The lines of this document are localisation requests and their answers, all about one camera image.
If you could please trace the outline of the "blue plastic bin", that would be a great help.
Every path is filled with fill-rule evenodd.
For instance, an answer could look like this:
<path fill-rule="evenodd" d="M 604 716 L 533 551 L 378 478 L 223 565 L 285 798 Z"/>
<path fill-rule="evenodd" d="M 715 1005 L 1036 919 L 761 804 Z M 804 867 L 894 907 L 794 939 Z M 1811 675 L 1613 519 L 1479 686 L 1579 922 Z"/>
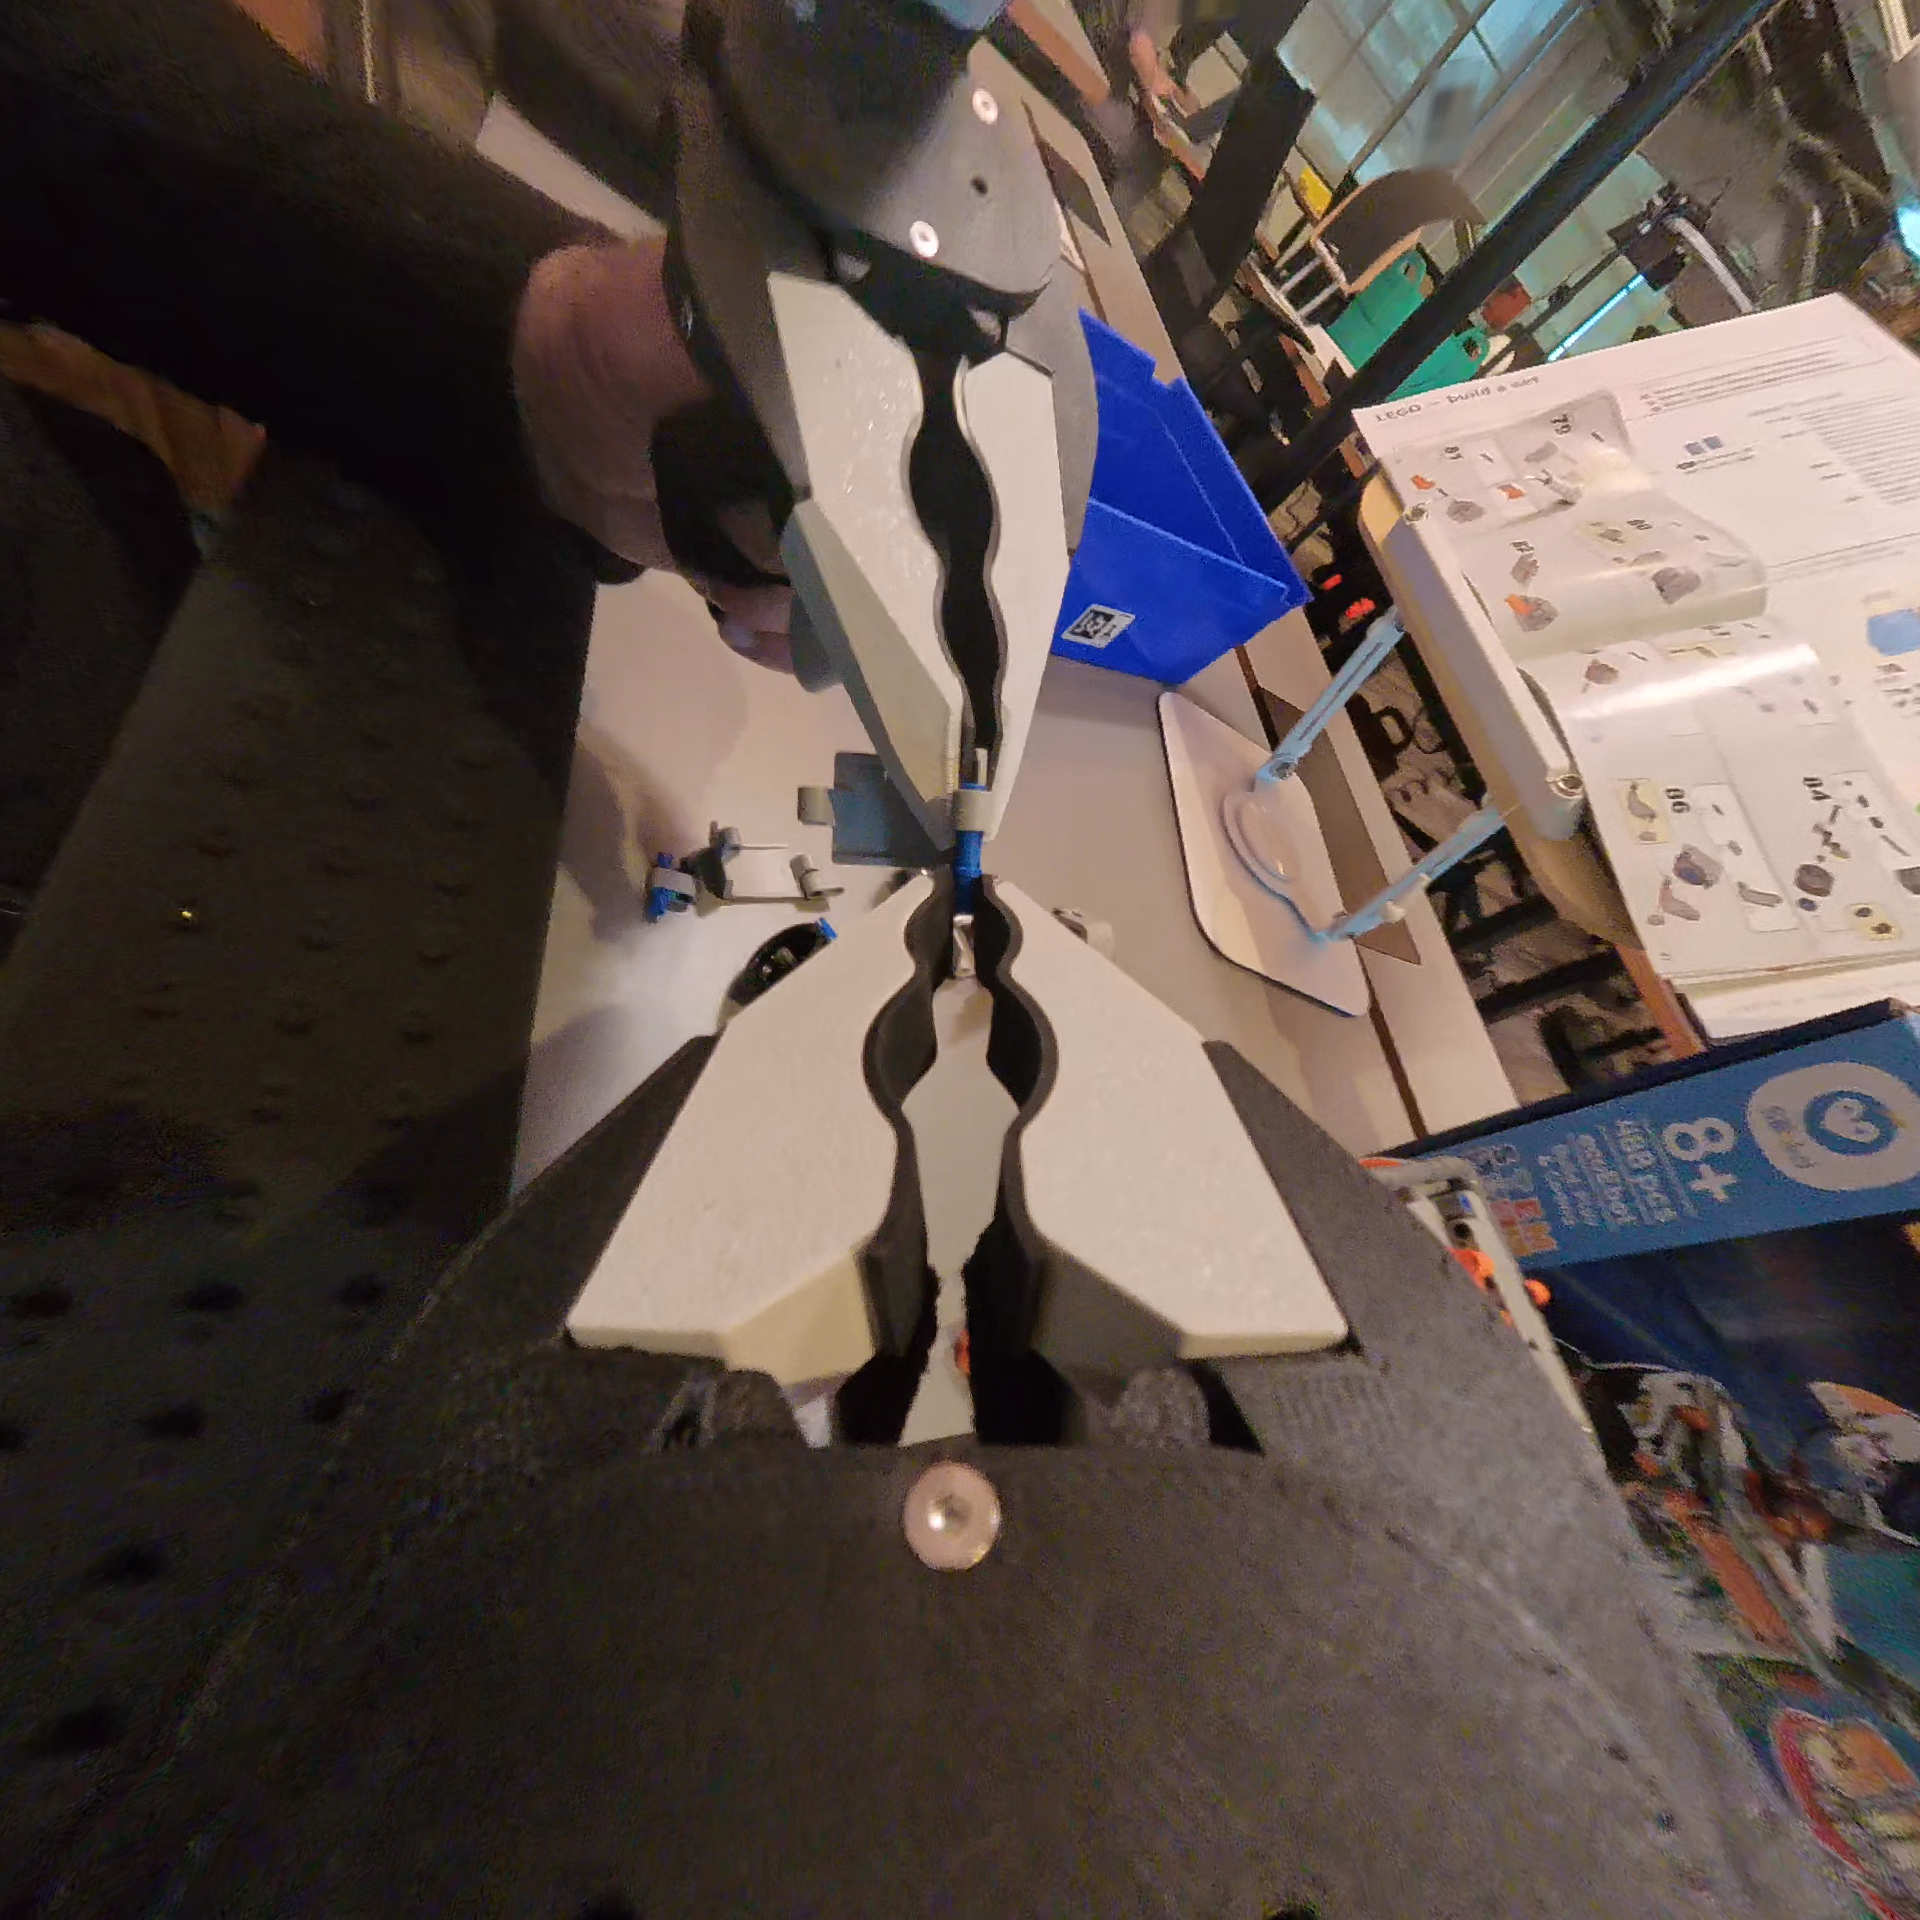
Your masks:
<path fill-rule="evenodd" d="M 1051 654 L 1188 684 L 1310 590 L 1184 377 L 1089 312 L 1098 444 Z"/>

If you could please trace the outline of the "black pole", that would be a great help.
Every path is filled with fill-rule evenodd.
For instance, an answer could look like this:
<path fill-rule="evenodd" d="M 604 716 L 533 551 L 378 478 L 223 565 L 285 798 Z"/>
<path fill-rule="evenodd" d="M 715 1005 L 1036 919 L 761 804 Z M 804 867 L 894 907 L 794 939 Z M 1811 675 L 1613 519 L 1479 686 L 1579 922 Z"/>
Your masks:
<path fill-rule="evenodd" d="M 1346 385 L 1286 444 L 1256 458 L 1254 497 L 1264 512 L 1314 479 L 1350 435 L 1356 411 L 1386 404 L 1396 388 L 1470 312 L 1551 237 L 1591 189 L 1684 101 L 1731 47 L 1774 11 L 1772 1 L 1709 1 L 1677 40 L 1641 60 L 1621 91 L 1571 139 L 1525 193 L 1465 252 L 1431 295 Z"/>

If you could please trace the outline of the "black wheel brick assembly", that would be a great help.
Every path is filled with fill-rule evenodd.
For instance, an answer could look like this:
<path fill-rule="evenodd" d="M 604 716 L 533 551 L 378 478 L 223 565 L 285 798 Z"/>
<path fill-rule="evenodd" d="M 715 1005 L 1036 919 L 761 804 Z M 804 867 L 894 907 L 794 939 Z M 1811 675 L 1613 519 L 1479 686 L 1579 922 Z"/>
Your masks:
<path fill-rule="evenodd" d="M 830 950 L 837 931 L 830 919 L 806 917 L 768 934 L 728 979 L 717 1005 L 714 1031 L 774 992 L 814 955 Z"/>

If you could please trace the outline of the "grey curved panel brick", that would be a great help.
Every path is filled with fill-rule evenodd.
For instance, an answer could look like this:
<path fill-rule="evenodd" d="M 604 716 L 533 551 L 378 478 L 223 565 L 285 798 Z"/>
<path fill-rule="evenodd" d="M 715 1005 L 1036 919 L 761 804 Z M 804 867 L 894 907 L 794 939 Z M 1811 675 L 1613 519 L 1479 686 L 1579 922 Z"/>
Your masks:
<path fill-rule="evenodd" d="M 785 841 L 754 841 L 709 823 L 705 839 L 681 853 L 660 850 L 646 873 L 642 919 L 660 924 L 722 906 L 785 906 L 826 913 L 845 889 Z"/>

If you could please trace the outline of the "person's left hand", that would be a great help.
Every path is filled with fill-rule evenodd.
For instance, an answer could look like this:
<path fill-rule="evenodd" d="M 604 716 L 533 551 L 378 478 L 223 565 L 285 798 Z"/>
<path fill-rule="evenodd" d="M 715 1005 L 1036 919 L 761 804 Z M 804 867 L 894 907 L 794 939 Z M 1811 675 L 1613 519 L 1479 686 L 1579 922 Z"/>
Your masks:
<path fill-rule="evenodd" d="M 737 586 L 670 550 L 660 516 L 653 439 L 708 397 L 670 316 L 660 232 L 598 237 L 544 253 L 518 300 L 512 389 L 544 502 L 623 564 L 664 569 L 693 588 L 722 641 L 787 674 L 792 590 Z"/>

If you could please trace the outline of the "white instruction booklet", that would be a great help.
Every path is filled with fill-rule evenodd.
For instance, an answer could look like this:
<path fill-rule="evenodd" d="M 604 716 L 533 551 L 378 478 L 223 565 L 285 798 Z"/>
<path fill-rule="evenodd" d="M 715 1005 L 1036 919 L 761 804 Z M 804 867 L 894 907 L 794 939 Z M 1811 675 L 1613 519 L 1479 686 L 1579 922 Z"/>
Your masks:
<path fill-rule="evenodd" d="M 1716 1041 L 1918 990 L 1918 361 L 1843 295 L 1356 411 Z"/>

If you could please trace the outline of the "white booklet stand plate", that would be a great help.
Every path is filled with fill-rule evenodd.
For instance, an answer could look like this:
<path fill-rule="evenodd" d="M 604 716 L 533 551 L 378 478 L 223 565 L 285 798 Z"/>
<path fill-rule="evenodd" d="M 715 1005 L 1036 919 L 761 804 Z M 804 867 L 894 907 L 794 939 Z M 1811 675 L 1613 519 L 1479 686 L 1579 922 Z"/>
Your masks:
<path fill-rule="evenodd" d="M 1365 479 L 1356 524 L 1532 878 L 1560 917 L 1615 946 L 1641 947 L 1588 798 L 1555 723 L 1491 636 L 1460 568 L 1411 522 L 1388 476 Z"/>

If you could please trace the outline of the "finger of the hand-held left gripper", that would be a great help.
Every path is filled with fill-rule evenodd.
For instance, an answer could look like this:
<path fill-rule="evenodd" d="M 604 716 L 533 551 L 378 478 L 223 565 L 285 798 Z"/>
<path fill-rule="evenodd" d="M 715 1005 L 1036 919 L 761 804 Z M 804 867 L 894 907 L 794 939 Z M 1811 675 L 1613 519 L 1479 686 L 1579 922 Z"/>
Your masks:
<path fill-rule="evenodd" d="M 955 539 L 955 663 L 966 694 L 959 780 L 991 790 L 991 827 L 1017 781 L 1070 571 L 1051 380 L 1009 351 L 955 381 L 976 482 Z"/>
<path fill-rule="evenodd" d="M 950 400 L 967 360 L 909 347 L 836 282 L 771 273 L 765 291 L 806 468 L 780 533 L 801 677 L 845 692 L 900 801 L 950 846 L 966 696 L 909 462 L 931 396 Z"/>

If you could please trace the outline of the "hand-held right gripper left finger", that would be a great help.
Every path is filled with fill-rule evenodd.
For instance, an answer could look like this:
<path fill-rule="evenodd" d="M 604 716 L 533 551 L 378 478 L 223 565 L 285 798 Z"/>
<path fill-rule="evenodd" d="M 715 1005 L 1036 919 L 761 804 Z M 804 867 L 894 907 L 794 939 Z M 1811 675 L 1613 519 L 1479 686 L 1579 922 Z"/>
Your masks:
<path fill-rule="evenodd" d="M 913 876 L 714 1036 L 566 1316 L 586 1349 L 832 1389 L 897 1443 L 939 1281 L 907 1096 L 938 1061 L 944 880 Z"/>

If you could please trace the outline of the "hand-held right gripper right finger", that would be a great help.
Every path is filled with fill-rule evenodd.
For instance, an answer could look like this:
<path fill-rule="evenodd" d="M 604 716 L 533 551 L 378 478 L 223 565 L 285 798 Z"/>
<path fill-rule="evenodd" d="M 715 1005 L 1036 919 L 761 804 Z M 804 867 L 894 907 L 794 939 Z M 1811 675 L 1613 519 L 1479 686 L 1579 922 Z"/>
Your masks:
<path fill-rule="evenodd" d="M 1019 886 L 977 883 L 985 1065 L 1014 1113 L 972 1247 L 972 1407 L 1054 1414 L 1350 1324 L 1202 1033 Z"/>

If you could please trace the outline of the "blue robot kit box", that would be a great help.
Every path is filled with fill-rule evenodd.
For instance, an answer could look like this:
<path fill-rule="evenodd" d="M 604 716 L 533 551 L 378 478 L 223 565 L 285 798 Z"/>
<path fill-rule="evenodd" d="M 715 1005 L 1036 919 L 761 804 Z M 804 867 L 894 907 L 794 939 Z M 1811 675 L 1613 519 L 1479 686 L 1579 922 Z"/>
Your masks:
<path fill-rule="evenodd" d="M 1918 1911 L 1918 1040 L 1879 1004 L 1405 1141 L 1462 1156 L 1684 1641 L 1849 1916 Z"/>

